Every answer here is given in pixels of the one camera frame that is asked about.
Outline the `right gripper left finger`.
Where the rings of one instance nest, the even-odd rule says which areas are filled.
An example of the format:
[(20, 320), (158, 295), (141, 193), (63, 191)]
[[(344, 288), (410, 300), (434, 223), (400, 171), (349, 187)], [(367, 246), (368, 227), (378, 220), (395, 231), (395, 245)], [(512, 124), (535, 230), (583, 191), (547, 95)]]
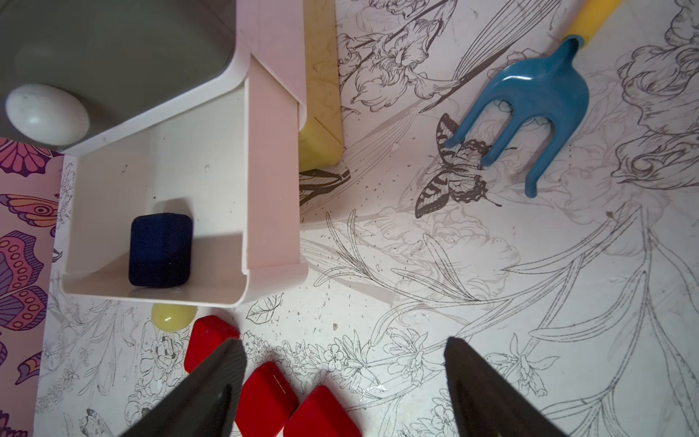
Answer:
[(225, 340), (125, 436), (229, 436), (247, 367), (240, 340)]

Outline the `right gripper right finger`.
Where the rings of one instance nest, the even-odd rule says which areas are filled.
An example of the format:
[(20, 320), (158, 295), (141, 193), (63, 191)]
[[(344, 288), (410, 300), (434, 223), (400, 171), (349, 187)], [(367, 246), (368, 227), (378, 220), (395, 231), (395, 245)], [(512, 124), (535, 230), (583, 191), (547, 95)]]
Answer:
[(460, 436), (562, 436), (465, 340), (444, 351), (447, 384)]

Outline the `blue brooch box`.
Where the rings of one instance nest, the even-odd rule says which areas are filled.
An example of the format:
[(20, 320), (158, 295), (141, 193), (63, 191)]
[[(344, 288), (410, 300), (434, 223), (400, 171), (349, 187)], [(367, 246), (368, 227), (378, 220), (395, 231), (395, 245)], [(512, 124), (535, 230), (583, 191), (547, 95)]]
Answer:
[(189, 280), (193, 221), (163, 212), (136, 217), (130, 229), (129, 282), (136, 287), (169, 289)]

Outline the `three-tier drawer cabinet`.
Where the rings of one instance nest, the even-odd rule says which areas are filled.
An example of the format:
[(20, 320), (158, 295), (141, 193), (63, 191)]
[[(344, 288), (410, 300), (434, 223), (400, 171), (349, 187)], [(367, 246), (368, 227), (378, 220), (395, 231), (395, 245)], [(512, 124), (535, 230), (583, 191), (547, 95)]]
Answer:
[[(337, 66), (331, 1), (5, 1), (1, 134), (66, 156), (58, 286), (232, 308), (295, 288), (311, 57)], [(193, 221), (189, 280), (129, 282), (132, 221)]]

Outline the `red brooch box middle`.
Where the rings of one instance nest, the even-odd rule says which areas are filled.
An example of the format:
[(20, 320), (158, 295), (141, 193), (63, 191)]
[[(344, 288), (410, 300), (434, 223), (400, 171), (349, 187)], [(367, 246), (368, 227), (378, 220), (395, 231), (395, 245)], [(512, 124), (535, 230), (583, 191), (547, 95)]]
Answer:
[(242, 386), (236, 426), (243, 437), (275, 437), (299, 405), (277, 364), (265, 362)]

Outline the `red brooch box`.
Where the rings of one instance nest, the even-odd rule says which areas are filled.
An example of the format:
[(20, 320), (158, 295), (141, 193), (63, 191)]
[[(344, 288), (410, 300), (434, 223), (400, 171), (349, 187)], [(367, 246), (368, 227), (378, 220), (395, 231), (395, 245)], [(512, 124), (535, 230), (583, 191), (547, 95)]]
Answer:
[(194, 322), (184, 359), (184, 370), (193, 373), (202, 362), (229, 339), (238, 340), (240, 331), (216, 315), (208, 315)]
[(316, 387), (286, 422), (284, 437), (362, 437), (331, 390)]
[(242, 386), (236, 426), (243, 437), (275, 437), (299, 405), (277, 364), (265, 362)]

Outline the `red brooch box top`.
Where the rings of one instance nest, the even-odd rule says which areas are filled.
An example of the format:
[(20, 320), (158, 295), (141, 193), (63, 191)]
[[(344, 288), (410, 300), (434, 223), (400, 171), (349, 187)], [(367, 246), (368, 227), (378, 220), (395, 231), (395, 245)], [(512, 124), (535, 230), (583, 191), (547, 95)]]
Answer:
[(194, 322), (184, 359), (184, 370), (193, 373), (202, 362), (229, 339), (238, 340), (240, 331), (216, 315), (208, 315)]

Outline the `red brooch box right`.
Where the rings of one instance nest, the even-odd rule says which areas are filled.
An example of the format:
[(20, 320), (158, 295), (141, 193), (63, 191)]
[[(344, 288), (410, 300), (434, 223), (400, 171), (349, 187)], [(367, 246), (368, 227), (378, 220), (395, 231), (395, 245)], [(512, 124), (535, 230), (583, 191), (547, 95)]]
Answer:
[(286, 422), (284, 437), (362, 437), (331, 390), (316, 387)]

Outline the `blue yellow garden fork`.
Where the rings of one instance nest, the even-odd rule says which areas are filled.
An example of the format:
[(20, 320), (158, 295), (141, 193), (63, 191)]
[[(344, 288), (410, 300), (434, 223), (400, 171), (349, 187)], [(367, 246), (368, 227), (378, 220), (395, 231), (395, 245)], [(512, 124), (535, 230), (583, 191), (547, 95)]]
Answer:
[(553, 137), (525, 178), (525, 195), (535, 198), (539, 179), (581, 125), (589, 106), (589, 87), (573, 67), (573, 60), (620, 3), (619, 0), (587, 1), (553, 54), (518, 61), (498, 73), (444, 146), (450, 149), (460, 144), (482, 111), (495, 100), (510, 104), (513, 113), (512, 120), (482, 158), (486, 167), (498, 160), (524, 122), (531, 118), (548, 119), (553, 126)]

